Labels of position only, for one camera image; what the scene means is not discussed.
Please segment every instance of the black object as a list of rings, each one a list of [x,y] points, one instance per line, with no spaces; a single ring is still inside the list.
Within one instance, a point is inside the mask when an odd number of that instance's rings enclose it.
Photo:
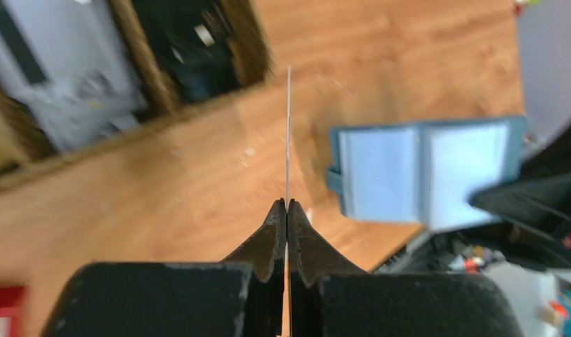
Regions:
[[[133,0],[133,5],[157,62],[185,103],[239,88],[228,44],[233,30],[219,1]]]
[[[0,0],[0,36],[30,84],[41,84],[47,81],[44,71],[39,66],[2,0]]]
[[[276,201],[219,263],[95,263],[64,288],[43,336],[276,336],[289,243],[290,327],[301,336],[522,336],[483,275],[372,275]]]
[[[451,262],[468,246],[498,251],[507,262],[529,270],[571,269],[571,251],[560,242],[544,233],[502,222],[455,232],[423,232],[375,272],[452,272]]]
[[[470,204],[505,220],[479,234],[495,232],[491,241],[519,264],[571,268],[571,247],[563,243],[571,233],[571,125],[523,164],[517,181],[481,191]]]

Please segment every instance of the blue folder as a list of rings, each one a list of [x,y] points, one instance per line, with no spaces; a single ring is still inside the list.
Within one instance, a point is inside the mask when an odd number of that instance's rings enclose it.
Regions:
[[[434,232],[489,223],[469,198],[518,177],[525,129],[524,116],[334,128],[327,187],[359,221]]]

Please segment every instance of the wooden desk surface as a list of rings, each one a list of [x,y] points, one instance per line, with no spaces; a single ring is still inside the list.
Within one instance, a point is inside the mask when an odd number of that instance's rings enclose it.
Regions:
[[[95,260],[223,258],[291,195],[372,268],[419,225],[358,224],[324,187],[337,124],[523,111],[512,0],[257,0],[276,77],[225,107],[0,192],[0,284],[29,287],[25,336]]]

